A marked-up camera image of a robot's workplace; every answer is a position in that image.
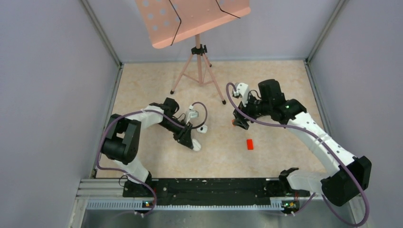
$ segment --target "tripod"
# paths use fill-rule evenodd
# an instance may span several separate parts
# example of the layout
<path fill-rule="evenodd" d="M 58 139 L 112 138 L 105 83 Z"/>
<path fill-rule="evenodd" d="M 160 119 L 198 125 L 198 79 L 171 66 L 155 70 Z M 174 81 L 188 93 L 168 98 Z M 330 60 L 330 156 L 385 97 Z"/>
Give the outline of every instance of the tripod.
<path fill-rule="evenodd" d="M 217 92 L 221 97 L 221 102 L 222 102 L 223 105 L 225 105 L 227 102 L 225 101 L 224 97 L 222 96 L 221 90 L 220 90 L 220 88 L 218 87 L 218 84 L 217 84 L 217 80 L 215 79 L 214 73 L 211 70 L 212 65 L 211 65 L 211 63 L 210 63 L 210 61 L 209 61 L 209 59 L 207 58 L 207 55 L 206 55 L 207 48 L 206 48 L 205 45 L 203 46 L 200 43 L 200 34 L 197 34 L 195 36 L 195 38 L 196 38 L 196 46 L 194 48 L 192 48 L 192 54 L 189 56 L 189 59 L 187 60 L 185 66 L 183 67 L 181 73 L 179 74 L 178 79 L 175 82 L 175 85 L 172 87 L 171 94 L 174 93 L 175 88 L 178 86 L 179 81 L 181 80 L 182 76 L 185 76 L 185 77 L 188 77 L 188 78 L 198 82 L 199 85 L 201 85 L 201 86 L 207 85 L 207 84 L 210 84 L 210 83 L 214 83 L 215 87 L 217 88 Z M 185 70 L 188 67 L 188 65 L 189 65 L 189 63 L 192 60 L 194 55 L 197 55 L 197 70 L 198 70 L 199 80 L 196 80 L 193 77 L 190 77 L 189 75 L 185 74 Z M 202 61 L 201 61 L 202 58 L 204 60 L 204 63 L 206 64 L 206 68 L 209 71 L 209 74 L 211 76 L 211 81 L 208 81 L 208 82 L 204 82 L 204 77 L 206 76 L 206 71 L 204 71 L 204 76 L 202 77 L 202 68 L 201 68 L 202 67 Z"/>

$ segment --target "gray floor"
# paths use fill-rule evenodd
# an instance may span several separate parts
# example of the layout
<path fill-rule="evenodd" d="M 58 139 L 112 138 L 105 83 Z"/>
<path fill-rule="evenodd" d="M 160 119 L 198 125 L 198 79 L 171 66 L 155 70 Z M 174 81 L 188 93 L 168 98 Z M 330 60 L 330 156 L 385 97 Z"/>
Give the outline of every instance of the gray floor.
<path fill-rule="evenodd" d="M 345 219 L 353 222 L 348 204 L 336 208 Z M 315 200 L 295 217 L 272 216 L 264 211 L 156 211 L 142 219 L 123 211 L 87 210 L 82 228 L 341 228 L 339 221 L 321 200 Z"/>

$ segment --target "red rectangular object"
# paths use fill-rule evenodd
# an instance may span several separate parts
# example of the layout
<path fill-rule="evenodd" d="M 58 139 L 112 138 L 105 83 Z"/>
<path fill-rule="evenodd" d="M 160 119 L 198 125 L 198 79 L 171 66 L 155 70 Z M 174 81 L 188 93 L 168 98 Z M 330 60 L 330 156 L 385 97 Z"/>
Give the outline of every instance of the red rectangular object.
<path fill-rule="evenodd" d="M 253 141 L 251 139 L 246 140 L 246 145 L 248 146 L 248 150 L 253 150 Z"/>

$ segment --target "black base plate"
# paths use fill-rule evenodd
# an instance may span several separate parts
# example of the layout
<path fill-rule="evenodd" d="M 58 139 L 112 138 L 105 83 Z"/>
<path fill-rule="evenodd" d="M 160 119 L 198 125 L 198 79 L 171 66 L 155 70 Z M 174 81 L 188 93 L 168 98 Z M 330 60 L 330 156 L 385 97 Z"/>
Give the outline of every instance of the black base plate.
<path fill-rule="evenodd" d="M 207 179 L 152 179 L 149 183 L 155 191 L 158 205 L 241 206 L 269 205 L 270 197 L 294 196 L 284 193 L 278 180 L 266 178 L 207 178 Z M 298 191 L 300 197 L 308 191 Z M 125 182 L 123 197 L 152 197 L 152 193 L 140 184 Z"/>

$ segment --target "pink board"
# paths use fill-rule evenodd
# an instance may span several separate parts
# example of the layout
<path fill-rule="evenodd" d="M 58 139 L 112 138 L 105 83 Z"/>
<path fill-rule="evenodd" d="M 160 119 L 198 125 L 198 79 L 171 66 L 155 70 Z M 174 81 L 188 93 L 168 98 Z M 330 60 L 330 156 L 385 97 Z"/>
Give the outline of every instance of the pink board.
<path fill-rule="evenodd" d="M 171 2 L 135 0 L 135 2 L 154 48 L 164 48 L 250 13 L 249 0 L 171 0 Z"/>

